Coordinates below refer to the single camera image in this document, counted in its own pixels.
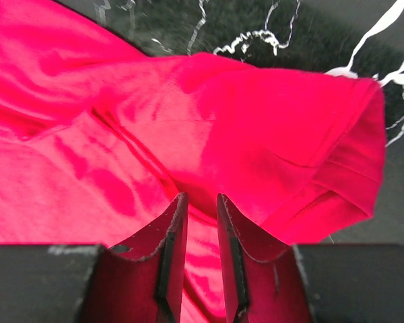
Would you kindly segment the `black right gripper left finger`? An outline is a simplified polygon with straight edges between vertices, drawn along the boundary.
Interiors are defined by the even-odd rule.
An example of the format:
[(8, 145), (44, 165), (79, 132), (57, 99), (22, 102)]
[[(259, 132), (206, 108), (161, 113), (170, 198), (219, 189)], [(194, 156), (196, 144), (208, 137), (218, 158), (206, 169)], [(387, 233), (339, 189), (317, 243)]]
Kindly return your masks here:
[(101, 244), (0, 244), (0, 322), (178, 322), (188, 197)]

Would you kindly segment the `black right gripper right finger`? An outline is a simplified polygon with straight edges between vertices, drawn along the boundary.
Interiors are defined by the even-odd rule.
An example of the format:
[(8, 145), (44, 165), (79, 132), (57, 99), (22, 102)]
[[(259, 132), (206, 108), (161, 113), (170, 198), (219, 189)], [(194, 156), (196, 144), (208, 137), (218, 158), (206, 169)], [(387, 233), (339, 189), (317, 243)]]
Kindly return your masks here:
[(228, 322), (404, 322), (404, 244), (289, 246), (217, 197)]

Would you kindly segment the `pink t shirt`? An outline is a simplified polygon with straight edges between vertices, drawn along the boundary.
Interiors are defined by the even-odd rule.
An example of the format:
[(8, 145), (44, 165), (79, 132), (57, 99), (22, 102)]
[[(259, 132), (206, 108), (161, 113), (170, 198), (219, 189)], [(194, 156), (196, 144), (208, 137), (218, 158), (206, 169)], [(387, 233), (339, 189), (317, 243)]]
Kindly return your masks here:
[(147, 57), (52, 1), (0, 1), (0, 243), (124, 240), (189, 196), (183, 322), (226, 319), (216, 199), (287, 244), (373, 216), (370, 78)]

